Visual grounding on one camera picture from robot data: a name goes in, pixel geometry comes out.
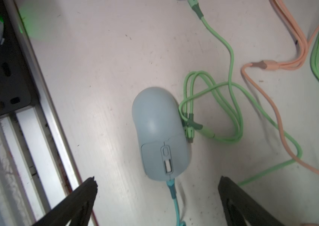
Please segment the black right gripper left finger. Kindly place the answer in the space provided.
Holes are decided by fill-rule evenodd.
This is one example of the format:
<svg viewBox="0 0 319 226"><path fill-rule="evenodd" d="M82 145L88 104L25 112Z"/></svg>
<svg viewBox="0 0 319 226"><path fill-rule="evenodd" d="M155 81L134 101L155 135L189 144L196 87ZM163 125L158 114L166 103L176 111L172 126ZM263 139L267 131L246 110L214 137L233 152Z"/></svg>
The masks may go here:
<svg viewBox="0 0 319 226"><path fill-rule="evenodd" d="M98 185L94 177L85 180L34 226L87 226L92 214Z"/></svg>

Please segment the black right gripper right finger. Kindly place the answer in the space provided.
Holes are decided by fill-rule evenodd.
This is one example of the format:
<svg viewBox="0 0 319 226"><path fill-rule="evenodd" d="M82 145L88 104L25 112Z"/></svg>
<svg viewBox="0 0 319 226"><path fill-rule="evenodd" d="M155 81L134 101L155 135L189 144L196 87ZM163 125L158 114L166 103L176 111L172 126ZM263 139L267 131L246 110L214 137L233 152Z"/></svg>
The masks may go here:
<svg viewBox="0 0 319 226"><path fill-rule="evenodd" d="M229 177L222 176L218 192L229 226L282 226L283 224L268 213Z"/></svg>

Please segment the light blue wireless mouse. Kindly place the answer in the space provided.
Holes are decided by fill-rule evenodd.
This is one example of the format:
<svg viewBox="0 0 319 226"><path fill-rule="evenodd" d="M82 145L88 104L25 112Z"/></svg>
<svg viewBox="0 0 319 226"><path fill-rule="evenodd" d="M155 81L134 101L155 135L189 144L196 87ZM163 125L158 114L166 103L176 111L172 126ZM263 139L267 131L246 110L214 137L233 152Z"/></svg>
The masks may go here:
<svg viewBox="0 0 319 226"><path fill-rule="evenodd" d="M132 105L139 150L145 174L169 181L190 163L190 146L173 95L159 87L141 91Z"/></svg>

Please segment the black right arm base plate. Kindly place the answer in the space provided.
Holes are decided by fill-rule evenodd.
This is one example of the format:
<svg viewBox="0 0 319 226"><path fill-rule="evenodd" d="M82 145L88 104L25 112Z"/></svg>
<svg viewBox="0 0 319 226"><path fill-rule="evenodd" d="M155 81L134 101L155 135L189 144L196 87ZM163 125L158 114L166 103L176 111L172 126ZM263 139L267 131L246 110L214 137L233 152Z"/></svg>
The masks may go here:
<svg viewBox="0 0 319 226"><path fill-rule="evenodd" d="M0 1L0 118L38 103L32 75L5 1Z"/></svg>

